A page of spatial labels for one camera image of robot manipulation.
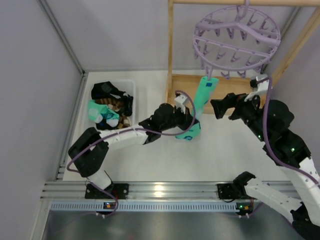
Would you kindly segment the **mint green sock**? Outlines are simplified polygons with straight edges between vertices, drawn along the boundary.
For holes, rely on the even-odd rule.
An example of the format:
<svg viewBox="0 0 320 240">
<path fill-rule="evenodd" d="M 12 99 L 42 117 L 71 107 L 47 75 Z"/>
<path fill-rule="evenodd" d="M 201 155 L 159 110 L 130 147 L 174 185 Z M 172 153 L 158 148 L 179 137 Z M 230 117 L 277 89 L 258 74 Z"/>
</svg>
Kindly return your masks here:
<svg viewBox="0 0 320 240">
<path fill-rule="evenodd" d="M 120 115 L 106 104 L 98 104 L 94 100 L 88 102 L 88 118 L 96 123 L 100 130 L 114 129 L 120 123 Z"/>
<path fill-rule="evenodd" d="M 218 83 L 219 79 L 215 77 L 208 78 L 208 76 L 203 76 L 201 78 L 193 101 L 195 110 L 191 112 L 191 115 L 195 115 L 196 118 L 194 125 L 187 132 L 175 136 L 176 139 L 191 141 L 200 135 L 200 117 L 204 113 L 205 105 L 209 102 Z"/>
</svg>

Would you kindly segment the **black blue sock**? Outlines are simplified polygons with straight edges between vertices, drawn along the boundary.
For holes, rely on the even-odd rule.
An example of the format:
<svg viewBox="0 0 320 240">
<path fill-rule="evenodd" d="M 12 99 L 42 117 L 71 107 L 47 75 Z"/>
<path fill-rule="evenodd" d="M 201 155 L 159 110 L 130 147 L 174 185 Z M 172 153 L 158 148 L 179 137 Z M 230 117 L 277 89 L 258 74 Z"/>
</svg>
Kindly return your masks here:
<svg viewBox="0 0 320 240">
<path fill-rule="evenodd" d="M 96 83 L 91 90 L 91 98 L 97 99 L 112 98 L 122 101 L 125 106 L 124 115 L 130 117 L 133 113 L 134 98 L 125 91 L 119 90 L 110 81 Z"/>
</svg>

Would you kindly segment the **brown striped sock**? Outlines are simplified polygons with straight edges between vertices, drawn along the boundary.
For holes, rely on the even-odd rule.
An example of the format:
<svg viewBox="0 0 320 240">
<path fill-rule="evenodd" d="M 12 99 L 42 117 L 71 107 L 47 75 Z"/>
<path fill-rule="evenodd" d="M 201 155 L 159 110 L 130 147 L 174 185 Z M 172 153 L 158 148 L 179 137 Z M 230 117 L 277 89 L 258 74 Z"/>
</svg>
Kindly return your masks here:
<svg viewBox="0 0 320 240">
<path fill-rule="evenodd" d="M 125 115 L 125 104 L 121 100 L 115 100 L 114 98 L 101 98 L 96 99 L 95 102 L 101 105 L 107 105 L 110 109 L 119 114 L 119 124 L 114 129 L 103 129 L 103 130 L 115 130 L 115 129 L 124 129 L 131 126 L 131 121 L 128 116 Z"/>
</svg>

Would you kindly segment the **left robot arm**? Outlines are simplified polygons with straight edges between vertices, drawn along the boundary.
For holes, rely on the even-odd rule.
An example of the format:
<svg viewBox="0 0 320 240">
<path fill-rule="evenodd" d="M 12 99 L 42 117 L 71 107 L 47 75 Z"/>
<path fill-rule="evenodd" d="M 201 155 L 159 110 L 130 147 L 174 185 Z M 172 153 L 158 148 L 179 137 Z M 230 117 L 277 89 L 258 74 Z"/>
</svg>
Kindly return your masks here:
<svg viewBox="0 0 320 240">
<path fill-rule="evenodd" d="M 102 165 L 110 150 L 123 149 L 133 145 L 147 145 L 161 136 L 173 136 L 164 131 L 179 128 L 187 133 L 198 124 L 188 107 L 182 109 L 169 103 L 161 104 L 149 118 L 131 127 L 110 131 L 87 128 L 68 150 L 70 162 L 66 169 L 86 178 L 100 191 L 110 194 L 114 183 Z"/>
</svg>

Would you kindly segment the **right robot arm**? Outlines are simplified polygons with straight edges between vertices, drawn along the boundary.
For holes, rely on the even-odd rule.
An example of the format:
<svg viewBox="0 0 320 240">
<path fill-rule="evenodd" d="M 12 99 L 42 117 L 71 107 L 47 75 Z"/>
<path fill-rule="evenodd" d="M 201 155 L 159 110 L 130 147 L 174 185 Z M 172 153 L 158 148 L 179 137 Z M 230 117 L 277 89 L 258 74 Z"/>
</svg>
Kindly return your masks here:
<svg viewBox="0 0 320 240">
<path fill-rule="evenodd" d="M 299 199 L 262 183 L 254 174 L 244 171 L 232 183 L 220 184 L 220 199 L 253 198 L 274 209 L 286 218 L 294 230 L 305 240 L 320 238 L 320 188 L 317 182 L 320 176 L 314 166 L 311 152 L 304 140 L 293 133 L 289 126 L 294 115 L 288 106 L 279 100 L 270 100 L 267 111 L 266 132 L 268 140 L 263 136 L 264 109 L 260 107 L 260 97 L 245 100 L 247 94 L 229 93 L 223 99 L 212 99 L 215 117 L 221 119 L 226 111 L 233 108 L 230 120 L 242 120 L 253 132 L 263 146 L 268 157 L 275 155 L 275 165 L 281 169 L 291 181 Z"/>
</svg>

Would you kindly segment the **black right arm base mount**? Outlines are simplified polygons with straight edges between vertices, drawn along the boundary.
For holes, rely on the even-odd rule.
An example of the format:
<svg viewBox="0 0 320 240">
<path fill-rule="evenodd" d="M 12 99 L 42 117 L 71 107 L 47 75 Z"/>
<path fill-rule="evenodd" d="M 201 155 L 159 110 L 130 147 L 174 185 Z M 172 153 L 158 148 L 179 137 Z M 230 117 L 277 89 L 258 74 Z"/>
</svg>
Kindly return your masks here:
<svg viewBox="0 0 320 240">
<path fill-rule="evenodd" d="M 234 183 L 219 183 L 217 184 L 217 193 L 220 200 L 232 202 L 234 200 L 247 199 L 244 188 L 237 186 Z"/>
</svg>

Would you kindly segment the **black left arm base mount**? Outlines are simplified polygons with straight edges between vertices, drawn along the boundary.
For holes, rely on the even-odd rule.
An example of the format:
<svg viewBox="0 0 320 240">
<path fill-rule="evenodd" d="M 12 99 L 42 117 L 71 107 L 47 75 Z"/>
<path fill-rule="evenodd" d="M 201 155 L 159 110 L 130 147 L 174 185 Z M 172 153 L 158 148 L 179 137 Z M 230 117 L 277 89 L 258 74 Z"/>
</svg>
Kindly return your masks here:
<svg viewBox="0 0 320 240">
<path fill-rule="evenodd" d="M 127 183 L 114 183 L 111 186 L 111 189 L 106 190 L 106 192 L 109 192 L 117 199 L 125 200 L 127 198 L 127 195 L 129 194 L 129 186 L 130 185 Z M 111 199 L 110 196 L 101 192 L 100 190 L 95 188 L 90 183 L 88 183 L 86 185 L 84 198 L 85 199 L 98 199 L 98 200 Z"/>
</svg>

